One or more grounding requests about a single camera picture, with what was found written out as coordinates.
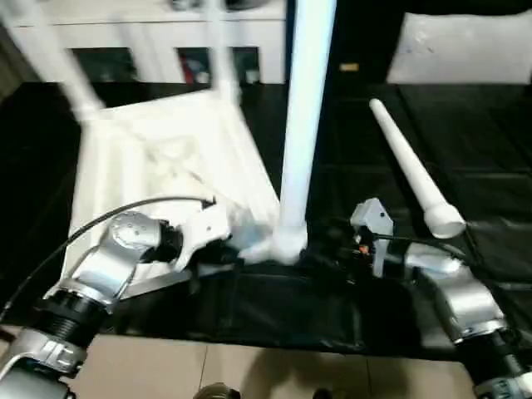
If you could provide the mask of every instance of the shelf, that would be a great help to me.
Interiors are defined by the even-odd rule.
[[[54,25],[121,22],[199,22],[204,14],[198,11],[174,11],[170,0],[45,0],[42,8]],[[227,21],[284,20],[286,0],[270,0],[262,7],[238,12],[226,12]],[[15,26],[31,23],[20,17]]]

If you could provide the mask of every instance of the black cable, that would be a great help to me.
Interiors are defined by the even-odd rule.
[[[388,234],[373,234],[376,239],[386,239],[388,241],[408,241],[411,243],[419,243],[430,245],[431,247],[436,247],[443,251],[446,251],[448,254],[454,256],[457,259],[464,260],[470,263],[466,255],[459,249],[453,247],[452,245],[442,243],[435,239],[417,239],[415,237],[403,237],[401,235],[388,235]]]
[[[13,293],[11,297],[9,297],[9,299],[6,301],[5,305],[3,306],[2,312],[0,313],[0,324],[3,323],[3,320],[6,317],[7,312],[9,312],[9,309],[12,308],[13,303],[17,300],[17,298],[20,296],[22,291],[24,291],[24,289],[30,283],[30,281],[32,281],[35,278],[35,276],[48,264],[48,262],[54,259],[57,255],[59,255],[63,250],[65,250],[74,241],[79,239],[84,233],[92,229],[97,224],[100,224],[101,222],[104,222],[108,220],[109,218],[112,218],[116,214],[124,212],[128,209],[133,209],[133,208],[136,208],[142,205],[148,205],[148,204],[154,204],[154,203],[166,202],[166,201],[198,201],[203,205],[204,208],[214,204],[214,201],[209,201],[203,198],[189,197],[189,196],[168,196],[168,197],[156,197],[156,198],[142,199],[140,201],[136,201],[130,204],[119,206],[118,208],[114,208],[113,210],[110,210],[109,212],[104,213],[102,216],[85,224],[83,227],[80,227],[63,244],[59,245],[59,247],[57,247],[56,250],[54,250],[42,262],[40,262],[38,266],[34,268],[31,273],[28,274],[28,276],[24,279],[24,281],[20,283],[20,285],[17,287],[17,290]]]

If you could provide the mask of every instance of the black mat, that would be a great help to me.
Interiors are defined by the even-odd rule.
[[[96,88],[109,106],[184,90],[178,85]],[[510,321],[528,337],[532,333],[530,89],[368,86],[343,98],[328,98],[308,205],[311,226],[324,217],[348,217],[358,202],[376,196],[395,220],[398,234],[429,236],[422,212],[367,106],[372,96],[383,100],[446,197],[468,220],[466,233],[453,244],[475,258],[479,263],[475,273],[490,285]],[[277,191],[286,97],[281,86],[251,87],[244,91],[242,105]],[[9,209],[4,226],[14,233],[4,251],[7,262],[0,287],[5,298],[20,277],[66,237],[79,128],[57,89],[43,84],[24,85],[0,108],[0,121],[11,143],[4,147],[2,158]],[[34,284],[15,319],[25,318],[30,300],[46,289],[59,267],[60,262],[53,264]],[[188,284],[146,294],[120,306],[109,332],[453,358],[430,304],[416,287],[386,281],[354,286],[323,283],[314,272],[308,264],[292,268],[261,264],[207,278],[192,295]]]

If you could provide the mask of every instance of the white plastic tube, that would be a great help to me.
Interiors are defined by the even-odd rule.
[[[446,201],[386,107],[377,99],[372,99],[369,106],[425,212],[425,223],[432,235],[438,239],[449,239],[461,233],[466,222],[458,210]]]
[[[297,1],[279,227],[305,226],[336,0]]]
[[[205,5],[207,30],[209,33],[209,60],[212,66],[213,88],[221,97],[238,106],[239,84],[233,68],[233,57],[228,47],[226,35],[227,24],[224,24],[225,1],[208,0]]]
[[[47,60],[47,63],[57,70],[56,77],[60,88],[69,100],[76,118],[79,121],[91,119],[94,113],[104,106],[92,90],[85,73],[73,54],[61,46],[59,36],[46,19],[38,0],[19,0],[19,4],[33,24],[30,32],[34,35],[35,43],[39,44],[41,59]],[[35,61],[30,54],[28,59],[30,62]],[[39,70],[40,66],[36,65],[35,69]]]

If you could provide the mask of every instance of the white pipe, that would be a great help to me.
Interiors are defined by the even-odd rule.
[[[279,227],[305,226],[336,0],[298,0]]]
[[[208,0],[205,11],[210,43],[209,60],[212,70],[212,87],[221,95],[222,99],[238,106],[240,89],[233,67],[233,55],[228,48],[229,41],[225,33],[230,25],[223,21],[225,1]]]
[[[425,223],[432,235],[438,239],[449,239],[461,233],[466,227],[466,222],[458,210],[446,201],[386,107],[377,99],[372,99],[369,106],[412,191],[425,211]]]
[[[33,28],[35,43],[39,44],[42,59],[56,69],[60,87],[71,103],[72,111],[79,121],[91,119],[103,104],[86,79],[72,53],[60,45],[59,37],[46,19],[37,0],[19,0]]]

